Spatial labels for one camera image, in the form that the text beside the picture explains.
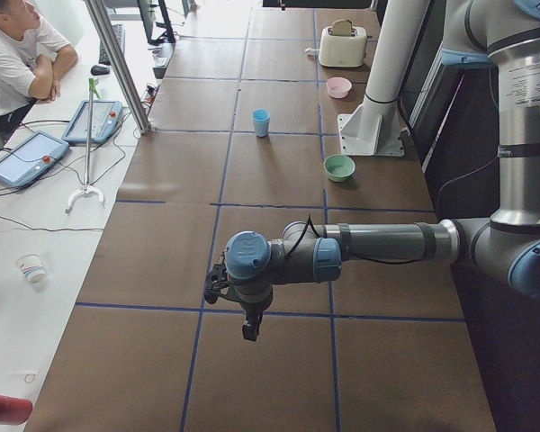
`yellow-green object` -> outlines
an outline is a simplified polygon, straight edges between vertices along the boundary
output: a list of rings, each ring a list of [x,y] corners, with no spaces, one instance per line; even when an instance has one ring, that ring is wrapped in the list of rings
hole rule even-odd
[[[356,164],[346,155],[331,155],[324,161],[324,169],[333,182],[344,182],[352,176],[356,170]]]
[[[98,78],[88,78],[88,90],[96,95],[100,99],[96,86],[98,85]]]

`computer mouse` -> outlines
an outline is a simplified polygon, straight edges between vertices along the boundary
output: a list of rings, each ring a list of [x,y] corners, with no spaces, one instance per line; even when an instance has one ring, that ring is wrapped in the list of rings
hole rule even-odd
[[[90,69],[92,75],[108,75],[110,73],[110,68],[106,65],[93,65]]]

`blue cup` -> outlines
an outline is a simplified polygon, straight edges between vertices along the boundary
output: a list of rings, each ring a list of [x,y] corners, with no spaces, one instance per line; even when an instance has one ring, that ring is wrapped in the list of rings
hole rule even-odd
[[[270,125],[270,112],[268,110],[254,110],[252,112],[252,122],[257,137],[262,138],[268,135],[268,126]]]

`white desk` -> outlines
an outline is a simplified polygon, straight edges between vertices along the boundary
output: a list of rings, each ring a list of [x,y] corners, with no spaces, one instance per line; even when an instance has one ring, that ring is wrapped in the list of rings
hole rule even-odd
[[[126,22],[125,25],[126,59],[133,65],[130,72],[139,94],[143,95],[147,83],[156,84],[152,56],[146,41],[138,37],[142,34],[141,22]],[[90,67],[97,62],[98,43],[95,31],[88,31],[76,47],[80,60],[63,78],[61,98],[54,103],[37,103],[25,122],[70,120],[79,102],[88,97],[87,78]],[[125,104],[113,74],[100,76],[98,90],[103,99],[120,100]],[[58,137],[65,129],[65,125],[59,124],[37,123],[31,127]],[[14,147],[30,134],[28,130],[19,129],[8,147]],[[65,214],[68,196],[81,186],[77,175],[65,169],[29,189],[0,197],[0,215],[34,228],[103,228],[138,137],[135,121],[129,116],[115,140],[126,157],[95,184],[104,193],[104,206],[95,195],[83,197],[76,201],[70,214]],[[71,148],[62,163],[67,165],[84,154],[83,147]],[[121,157],[122,153],[112,140],[100,147],[92,155],[91,182]],[[72,167],[82,179],[84,158]],[[55,166],[46,176],[60,169]],[[0,220],[0,394],[37,400],[101,236],[100,230],[32,231]],[[19,256],[28,253],[37,253],[47,269],[48,275],[40,283],[24,281],[14,265]],[[0,426],[0,431],[21,431],[23,427]]]

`white paper cup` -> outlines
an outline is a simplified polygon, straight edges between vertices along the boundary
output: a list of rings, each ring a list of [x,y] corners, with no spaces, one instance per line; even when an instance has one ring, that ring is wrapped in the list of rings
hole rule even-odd
[[[40,257],[35,254],[19,257],[16,260],[16,266],[22,272],[24,278],[33,284],[36,284],[46,277],[44,265],[42,265]]]

